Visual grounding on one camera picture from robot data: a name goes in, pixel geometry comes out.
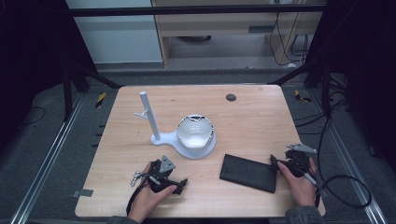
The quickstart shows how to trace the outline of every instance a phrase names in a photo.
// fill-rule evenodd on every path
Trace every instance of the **white pole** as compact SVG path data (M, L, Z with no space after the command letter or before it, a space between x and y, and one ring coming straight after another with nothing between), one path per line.
M143 106L145 107L146 114L148 116L149 124L151 125L152 132L154 133L155 140L161 139L160 133L158 132L157 123L155 122L154 115L152 114L151 107L149 106L149 98L145 91L139 92L140 99L142 99Z

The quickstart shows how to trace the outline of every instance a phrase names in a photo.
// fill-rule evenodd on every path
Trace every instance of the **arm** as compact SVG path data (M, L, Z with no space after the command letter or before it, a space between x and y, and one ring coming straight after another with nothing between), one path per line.
M148 163L143 173L149 171L151 162ZM154 210L154 208L166 197L172 194L177 186L169 186L158 193L154 193L149 185L143 187L134 198L128 217L112 217L107 224L139 224Z
M312 158L309 158L309 164L316 172L317 168ZM291 195L297 204L297 207L291 208L286 212L286 222L297 223L324 223L320 212L315 207L315 186L304 176L295 177L284 164L278 164L280 172L288 180Z

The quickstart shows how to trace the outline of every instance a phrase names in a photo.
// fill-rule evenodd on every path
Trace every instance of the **white base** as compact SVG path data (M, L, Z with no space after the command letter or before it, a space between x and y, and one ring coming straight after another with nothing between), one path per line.
M172 146L181 156L190 160L199 160L207 155L215 148L216 145L216 135L213 133L212 140L209 144L202 148L188 148L185 147L177 138L177 131L172 133L160 133L160 140L156 140L154 134L151 136L151 142L154 146Z

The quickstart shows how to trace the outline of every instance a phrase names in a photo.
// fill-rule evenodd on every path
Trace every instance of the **human hand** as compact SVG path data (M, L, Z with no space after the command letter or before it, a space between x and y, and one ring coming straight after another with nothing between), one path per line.
M147 173L151 167L151 162L148 163L143 173ZM135 220L138 223L142 223L146 217L154 210L154 208L167 196L171 195L173 191L177 189L176 185L172 185L163 189L158 193L154 193L149 184L146 184L140 192L134 198L131 211L128 214L128 218Z
M313 173L317 171L317 167L314 164L314 160L309 158L309 165ZM291 195L294 201L299 206L315 206L315 192L316 187L309 181L305 176L295 177L289 170L289 168L282 162L278 162L280 172L289 182Z

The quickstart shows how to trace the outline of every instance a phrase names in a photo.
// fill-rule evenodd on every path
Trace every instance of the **wire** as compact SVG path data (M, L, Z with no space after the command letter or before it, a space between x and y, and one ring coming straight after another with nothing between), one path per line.
M333 177L331 177L331 178L329 178L328 180L325 181L325 179L323 177L323 173L321 172L321 169L320 169L320 148L321 148L321 144L322 144L322 141L323 141L324 133L326 131L326 127L328 126L330 120L331 120L330 118L327 118L326 121L325 121L325 125L323 127L323 132L321 133L321 136L320 136L320 139L319 139L319 145L318 145L318 149L317 149L317 151L318 151L318 155L317 155L318 173L319 173L319 176L320 176L321 180L323 181L323 185L322 185L321 188L322 189L327 189L336 199L338 199L343 204L346 204L346 205L348 205L350 207L353 207L353 208L365 208L367 205L369 205L371 203L373 197L372 197L372 193L370 192L369 188L362 181L360 181L358 178L356 178L354 176L351 176L351 175L335 175L335 176L333 176ZM329 183L334 181L334 179L339 179L339 178L352 179L352 180L358 182L359 184L361 184L367 190L367 193L369 195L369 198L367 199L367 202L364 203L364 204L354 204L354 203L347 202L346 200L344 200L343 198L338 196L328 185L329 185Z
M289 60L289 62L288 62L288 63L279 63L279 62L276 60L276 57L275 57L275 61L276 61L277 65L287 65L287 64L289 64L289 63L296 63L296 62L299 62L299 60L293 60L293 59L291 59L291 58L288 56L288 53L286 52L285 44L283 43L283 39L282 39L281 34L280 34L279 22L278 22L278 21L279 21L279 12L276 13L276 21L275 21L274 29L273 29L272 33L270 34L270 39L269 39L270 48L271 48L271 51L273 52L273 55L274 55L274 57L275 57L275 52L274 52L274 49L272 48L272 44L271 44L271 43L272 43L272 36L273 36L273 33L274 33L275 29L277 29L277 32L278 32L278 34L279 34L280 43L282 44L283 53L285 54L285 56L286 56L286 58Z
M340 91L335 91L335 92L333 92L331 95L334 95L334 94L336 94L336 93L340 93ZM334 105L332 105L331 111L334 111L334 110L338 109L338 108L339 108L340 106L342 106L342 105L345 105L345 100L340 100L340 101L338 101L337 103L335 103ZM323 118L324 114L323 114L323 113L319 113L319 114L316 114L316 115L311 115L311 116L308 116L308 117L305 117L305 118L295 119L295 120L308 119L308 118L313 118L313 117L316 117L316 116L318 116L318 117L315 118L315 119L312 119L312 120L310 120L310 121L308 121L308 122L306 122L306 123L303 123L303 124L300 124L300 125L295 125L295 126L296 126L296 127L302 127L302 126L311 124L311 123L313 123L313 122L319 120L320 118ZM371 203L373 197L372 197L372 194L371 194L371 191L369 190L369 188L368 188L362 181L360 181L358 178L356 178L356 177L354 177L354 176L350 176L350 175L335 175L335 176L332 176L331 178L325 180L325 178L324 178L324 176L323 176L323 173L321 172L321 168L320 168L320 167L321 167L321 165L320 165L320 149L321 149L321 145L322 145L322 142L323 142L324 134L325 134L325 132L330 128L331 123L332 123L332 119L331 119L331 118L327 118L327 119L325 120L325 124L324 124L324 126L323 126L323 128L322 128L322 131L321 131L320 133L299 133L299 134L320 134L319 144L318 144L318 149L317 149L317 151L318 151L317 160L318 160L318 173L319 173L320 179L321 179L322 182L323 182L323 184L322 184L322 186L321 186L321 189L327 189L337 200L339 200L339 201L340 201L341 203L343 203L343 204L346 204L346 205L348 205L348 206L350 206L350 207L353 207L353 208L364 208L364 207L368 206L368 205ZM302 164L302 165L304 166L304 163L302 163L298 158L296 158L296 157L293 157L293 158L294 158L295 160L297 160L300 164ZM367 192L368 192L368 199L367 199L367 202L364 203L364 204L354 204L354 203L350 203L350 202L344 200L343 198L341 198L340 196L338 196L338 195L329 187L329 184L332 183L335 179L352 179L352 180L358 182L358 183L359 183L361 186L363 186L363 187L367 190Z

